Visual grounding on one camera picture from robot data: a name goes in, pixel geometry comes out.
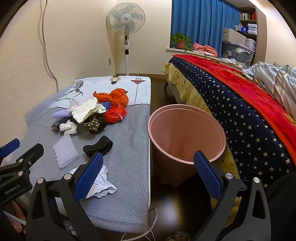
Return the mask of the left hand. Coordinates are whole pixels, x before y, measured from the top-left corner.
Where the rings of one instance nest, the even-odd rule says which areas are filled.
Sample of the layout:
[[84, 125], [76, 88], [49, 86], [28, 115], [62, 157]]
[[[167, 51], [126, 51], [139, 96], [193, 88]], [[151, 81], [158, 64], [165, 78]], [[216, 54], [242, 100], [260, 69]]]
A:
[[[17, 217], [18, 219], [26, 222], [26, 217], [22, 211], [22, 209], [18, 206], [18, 204], [15, 201], [12, 201], [9, 203], [6, 207], [6, 212], [12, 214], [13, 216]], [[10, 224], [14, 227], [17, 233], [23, 233], [26, 234], [26, 226], [22, 225], [21, 223], [8, 218]]]

